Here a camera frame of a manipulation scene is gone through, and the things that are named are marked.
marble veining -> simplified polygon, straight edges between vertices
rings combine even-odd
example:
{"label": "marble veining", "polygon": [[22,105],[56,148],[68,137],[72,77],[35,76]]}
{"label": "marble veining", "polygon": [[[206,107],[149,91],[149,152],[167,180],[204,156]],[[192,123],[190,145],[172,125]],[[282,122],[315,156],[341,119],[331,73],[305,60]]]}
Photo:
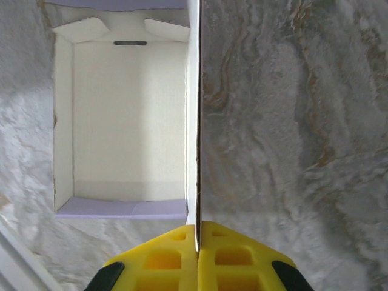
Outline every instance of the marble veining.
{"label": "marble veining", "polygon": [[[62,284],[184,221],[52,213],[50,27],[0,0],[0,214]],[[203,209],[314,290],[388,290],[388,2],[204,1]]]}

cardboard box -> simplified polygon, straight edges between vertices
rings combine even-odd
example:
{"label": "cardboard box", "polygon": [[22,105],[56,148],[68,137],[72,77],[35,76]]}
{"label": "cardboard box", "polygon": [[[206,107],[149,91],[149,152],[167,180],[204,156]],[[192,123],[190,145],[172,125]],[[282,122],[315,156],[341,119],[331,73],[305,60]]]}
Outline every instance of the cardboard box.
{"label": "cardboard box", "polygon": [[194,224],[199,0],[72,13],[79,20],[54,28],[56,215]]}

